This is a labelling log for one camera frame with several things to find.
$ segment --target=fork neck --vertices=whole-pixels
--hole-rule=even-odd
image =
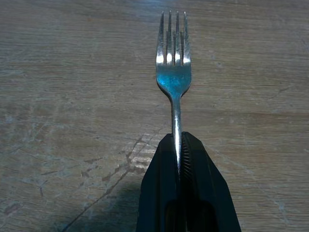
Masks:
[[[182,141],[182,127],[180,119],[180,96],[171,99],[172,106],[172,133],[174,137],[174,144],[176,149],[177,167],[180,172],[180,160],[181,160],[181,141]]]

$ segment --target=metal fork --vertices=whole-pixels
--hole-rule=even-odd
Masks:
[[[187,15],[184,12],[183,43],[179,32],[179,13],[176,13],[176,31],[172,51],[171,11],[167,32],[166,52],[164,47],[164,12],[162,12],[158,45],[156,50],[156,81],[168,96],[172,107],[172,133],[174,137],[177,167],[180,172],[182,129],[180,121],[180,99],[191,84],[191,58],[188,35]]]

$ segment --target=wood grain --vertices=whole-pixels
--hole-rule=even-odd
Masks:
[[[135,230],[170,105],[164,10],[186,11],[182,123],[226,179],[243,231],[309,231],[309,2],[5,0],[0,231]]]

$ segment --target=fork tine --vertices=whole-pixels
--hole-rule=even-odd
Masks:
[[[163,37],[164,37],[164,12],[161,15],[160,27],[159,27],[159,35],[158,35],[158,45],[156,48],[156,64],[160,65],[164,63],[164,55],[163,55]]]
[[[187,14],[184,12],[184,22],[183,22],[183,65],[190,65],[190,44],[189,44],[189,34],[188,34],[188,20]]]
[[[179,33],[179,13],[176,13],[176,38],[175,38],[175,65],[180,65],[180,33]]]
[[[169,30],[167,39],[166,64],[172,64],[172,12],[169,11]]]

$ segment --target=fork head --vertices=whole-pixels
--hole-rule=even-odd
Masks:
[[[191,84],[191,58],[187,15],[184,12],[183,34],[179,31],[179,13],[176,14],[176,30],[172,49],[171,11],[164,51],[164,12],[162,12],[156,51],[156,80],[162,91],[178,100]]]

